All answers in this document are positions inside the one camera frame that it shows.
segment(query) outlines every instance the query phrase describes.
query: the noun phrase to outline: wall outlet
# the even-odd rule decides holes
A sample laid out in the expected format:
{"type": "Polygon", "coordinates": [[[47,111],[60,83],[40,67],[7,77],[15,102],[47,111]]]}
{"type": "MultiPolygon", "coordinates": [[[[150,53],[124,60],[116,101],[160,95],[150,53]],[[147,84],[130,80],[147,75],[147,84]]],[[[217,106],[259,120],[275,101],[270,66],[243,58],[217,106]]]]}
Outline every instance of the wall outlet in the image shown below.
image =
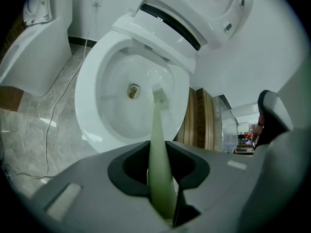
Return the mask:
{"type": "Polygon", "coordinates": [[[93,0],[92,1],[92,6],[94,6],[97,2],[97,7],[101,7],[102,6],[102,3],[103,3],[103,0],[93,0]]]}

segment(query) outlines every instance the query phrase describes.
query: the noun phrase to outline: electrical cord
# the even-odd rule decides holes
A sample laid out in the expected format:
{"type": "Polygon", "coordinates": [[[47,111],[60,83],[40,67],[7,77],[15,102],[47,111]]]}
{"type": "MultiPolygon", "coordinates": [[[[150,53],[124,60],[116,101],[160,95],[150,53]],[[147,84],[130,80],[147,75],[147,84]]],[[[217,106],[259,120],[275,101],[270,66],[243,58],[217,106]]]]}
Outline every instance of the electrical cord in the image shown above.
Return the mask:
{"type": "MultiPolygon", "coordinates": [[[[88,32],[87,32],[87,37],[86,37],[86,44],[87,44],[87,41],[88,41],[88,36],[89,36],[89,32],[91,30],[91,26],[92,26],[92,19],[93,19],[93,13],[94,13],[94,7],[96,7],[98,5],[97,2],[93,3],[92,4],[92,14],[91,14],[91,21],[90,21],[90,25],[89,25],[89,29],[88,29],[88,32]]],[[[53,109],[52,109],[52,115],[51,115],[51,119],[49,121],[49,124],[48,124],[48,127],[45,131],[45,163],[46,163],[46,171],[44,173],[44,175],[41,175],[41,176],[35,176],[35,175],[31,175],[31,174],[28,174],[28,173],[25,173],[25,172],[20,172],[20,173],[16,173],[13,168],[9,165],[9,164],[6,164],[7,167],[9,167],[15,174],[16,176],[18,175],[26,175],[26,176],[29,176],[31,178],[34,178],[34,179],[41,179],[41,178],[53,178],[55,177],[56,175],[54,176],[47,176],[48,172],[49,172],[49,164],[48,164],[48,147],[47,147],[47,142],[48,142],[48,131],[49,131],[49,128],[50,128],[50,125],[51,125],[51,122],[52,122],[52,119],[53,119],[53,115],[54,115],[54,110],[55,110],[55,107],[56,105],[58,104],[58,102],[61,100],[61,98],[63,97],[63,95],[65,94],[65,92],[67,91],[71,81],[73,80],[73,78],[76,76],[76,74],[79,72],[80,68],[81,68],[81,65],[82,63],[84,62],[85,60],[85,57],[86,57],[86,44],[84,46],[84,56],[83,56],[83,59],[81,61],[81,63],[78,65],[78,68],[76,69],[76,71],[74,72],[74,74],[72,75],[71,79],[69,80],[64,92],[62,93],[62,95],[59,97],[59,99],[56,101],[55,105],[53,106],[53,109]]]]}

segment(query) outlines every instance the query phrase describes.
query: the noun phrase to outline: toilet bowl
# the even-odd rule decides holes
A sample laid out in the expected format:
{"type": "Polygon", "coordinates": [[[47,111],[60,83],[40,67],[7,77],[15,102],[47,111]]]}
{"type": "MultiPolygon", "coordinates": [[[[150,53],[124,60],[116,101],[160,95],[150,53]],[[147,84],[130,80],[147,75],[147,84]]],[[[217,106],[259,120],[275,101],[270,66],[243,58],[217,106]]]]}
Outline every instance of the toilet bowl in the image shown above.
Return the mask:
{"type": "Polygon", "coordinates": [[[80,70],[75,108],[84,136],[98,152],[150,139],[154,109],[152,85],[167,97],[162,125],[167,140],[182,124],[189,94],[189,76],[174,63],[140,42],[111,31],[90,51],[80,70]],[[131,99],[131,84],[139,94],[131,99]]]}
{"type": "MultiPolygon", "coordinates": [[[[198,1],[205,6],[213,0],[198,1]]],[[[212,19],[197,11],[198,1],[133,0],[131,12],[89,52],[76,83],[75,110],[97,152],[150,140],[155,84],[167,98],[161,110],[164,138],[174,139],[186,113],[197,53],[224,44],[241,27],[247,6],[222,0],[223,17],[212,19]]]]}
{"type": "Polygon", "coordinates": [[[23,18],[29,26],[0,64],[0,86],[43,96],[72,56],[67,34],[72,0],[27,0],[23,18]]]}

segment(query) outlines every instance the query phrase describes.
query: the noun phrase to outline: white wall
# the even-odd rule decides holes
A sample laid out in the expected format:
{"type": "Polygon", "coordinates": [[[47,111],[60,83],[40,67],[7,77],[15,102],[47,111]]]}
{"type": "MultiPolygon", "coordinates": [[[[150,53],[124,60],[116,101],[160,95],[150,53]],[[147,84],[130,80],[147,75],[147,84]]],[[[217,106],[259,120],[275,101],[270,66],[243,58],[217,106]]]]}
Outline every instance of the white wall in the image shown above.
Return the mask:
{"type": "Polygon", "coordinates": [[[249,132],[249,124],[238,125],[238,133],[249,132]]]}
{"type": "Polygon", "coordinates": [[[238,116],[236,117],[236,120],[238,121],[239,124],[245,124],[245,123],[257,124],[258,118],[259,118],[259,112],[256,112],[250,115],[238,116]]]}
{"type": "Polygon", "coordinates": [[[242,30],[221,49],[202,54],[190,78],[193,88],[225,94],[236,106],[278,92],[301,65],[310,43],[284,0],[254,0],[242,30]]]}
{"type": "Polygon", "coordinates": [[[254,114],[257,112],[258,112],[257,102],[238,106],[238,107],[235,107],[231,110],[231,113],[234,117],[246,116],[246,115],[254,114]]]}
{"type": "MultiPolygon", "coordinates": [[[[72,23],[68,29],[69,36],[86,38],[89,29],[93,0],[73,0],[72,23]]],[[[89,39],[98,41],[112,24],[128,12],[130,0],[103,0],[102,7],[94,10],[89,39]]]]}

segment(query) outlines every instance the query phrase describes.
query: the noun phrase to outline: black baseboard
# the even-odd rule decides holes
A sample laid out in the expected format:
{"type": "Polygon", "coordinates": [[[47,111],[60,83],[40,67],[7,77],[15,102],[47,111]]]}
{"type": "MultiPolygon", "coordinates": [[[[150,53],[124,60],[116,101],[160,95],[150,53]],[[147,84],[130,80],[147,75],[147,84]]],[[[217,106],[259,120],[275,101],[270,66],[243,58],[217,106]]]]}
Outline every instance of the black baseboard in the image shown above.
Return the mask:
{"type": "MultiPolygon", "coordinates": [[[[83,46],[83,47],[86,44],[86,40],[85,39],[78,38],[78,37],[68,36],[68,40],[69,40],[70,44],[80,45],[80,46],[83,46]]],[[[87,40],[86,46],[88,48],[92,48],[96,43],[97,43],[97,41],[87,40]]]]}

